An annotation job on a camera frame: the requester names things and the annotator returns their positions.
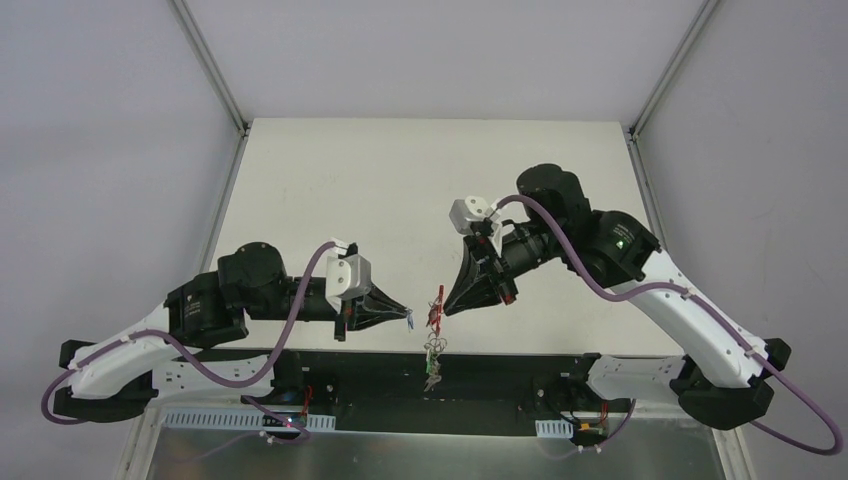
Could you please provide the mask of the keyring bunch with tags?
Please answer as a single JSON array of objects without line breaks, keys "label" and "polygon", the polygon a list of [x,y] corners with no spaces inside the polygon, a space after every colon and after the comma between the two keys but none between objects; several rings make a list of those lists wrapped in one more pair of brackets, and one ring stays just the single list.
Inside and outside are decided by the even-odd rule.
[{"label": "keyring bunch with tags", "polygon": [[430,303],[427,314],[426,327],[428,329],[427,339],[424,344],[425,351],[425,380],[423,391],[430,392],[442,380],[441,364],[439,357],[447,346],[447,340],[442,337],[442,319],[444,315],[445,287],[438,287],[435,299]]}]

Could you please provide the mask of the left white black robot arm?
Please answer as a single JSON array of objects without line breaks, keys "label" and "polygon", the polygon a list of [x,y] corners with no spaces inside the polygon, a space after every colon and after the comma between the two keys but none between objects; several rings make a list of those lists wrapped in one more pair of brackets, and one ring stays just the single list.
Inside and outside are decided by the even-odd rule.
[{"label": "left white black robot arm", "polygon": [[77,425],[129,420],[180,398],[271,395],[293,404],[305,390],[296,355],[285,352],[296,322],[329,322],[341,341],[410,317],[373,283],[353,243],[324,243],[302,276],[286,272],[275,247],[248,243],[109,339],[63,343],[41,413]]}]

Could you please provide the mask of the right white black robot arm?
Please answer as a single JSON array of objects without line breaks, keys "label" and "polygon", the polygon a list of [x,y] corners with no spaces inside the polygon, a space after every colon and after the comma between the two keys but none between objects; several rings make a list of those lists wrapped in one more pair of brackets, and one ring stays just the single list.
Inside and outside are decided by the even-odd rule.
[{"label": "right white black robot arm", "polygon": [[785,341],[760,338],[727,319],[639,220],[593,209],[575,174],[540,164],[522,172],[516,187],[524,222],[502,219],[497,204],[478,196],[453,202],[449,217],[463,238],[463,257],[446,315],[512,304],[517,279],[557,259],[603,298],[635,306],[682,350],[651,358],[582,355],[561,383],[573,405],[676,405],[717,430],[766,415],[774,397],[768,380],[791,354]]}]

